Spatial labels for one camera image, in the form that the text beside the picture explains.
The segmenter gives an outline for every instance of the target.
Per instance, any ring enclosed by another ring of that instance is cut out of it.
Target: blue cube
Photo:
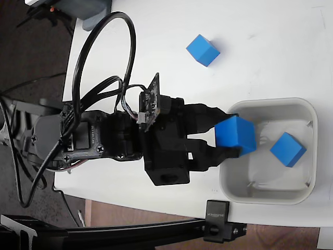
[[[198,35],[186,48],[196,61],[206,67],[220,52],[202,35]]]
[[[283,165],[292,168],[295,163],[304,155],[306,148],[292,135],[285,132],[271,148],[271,152]]]
[[[217,147],[240,147],[239,156],[257,149],[254,123],[238,116],[233,116],[215,125],[215,140]]]

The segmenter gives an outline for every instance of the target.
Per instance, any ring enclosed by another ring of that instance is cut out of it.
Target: gray object
[[[33,6],[52,4],[50,0],[40,0]],[[111,12],[112,0],[61,0],[54,6],[64,13],[83,20],[82,28],[92,30]]]

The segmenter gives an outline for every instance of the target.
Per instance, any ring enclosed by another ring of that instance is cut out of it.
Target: white square container
[[[294,205],[313,190],[317,171],[318,117],[301,98],[243,101],[228,111],[255,124],[257,150],[220,166],[220,184],[233,202]],[[285,167],[270,151],[284,133],[307,149],[292,167]]]

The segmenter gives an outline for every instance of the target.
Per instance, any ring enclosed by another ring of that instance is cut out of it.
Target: circuit board
[[[140,129],[148,131],[160,114],[160,77],[156,73],[146,92],[140,94],[139,120]]]

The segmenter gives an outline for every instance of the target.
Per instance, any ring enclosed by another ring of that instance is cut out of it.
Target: dark carpet
[[[0,0],[0,91],[21,82],[65,72],[71,36],[61,22],[52,27],[48,20],[32,20],[16,28],[25,17],[24,1]],[[26,102],[38,103],[40,98],[61,101],[65,77],[35,83],[9,94]],[[27,197],[31,183],[23,175],[22,189]],[[52,192],[53,173],[47,172],[46,190],[37,190],[32,205],[23,209],[17,198],[10,150],[0,146],[0,214],[29,215],[59,227],[74,227],[61,195]],[[84,211],[84,200],[67,196],[77,218]]]

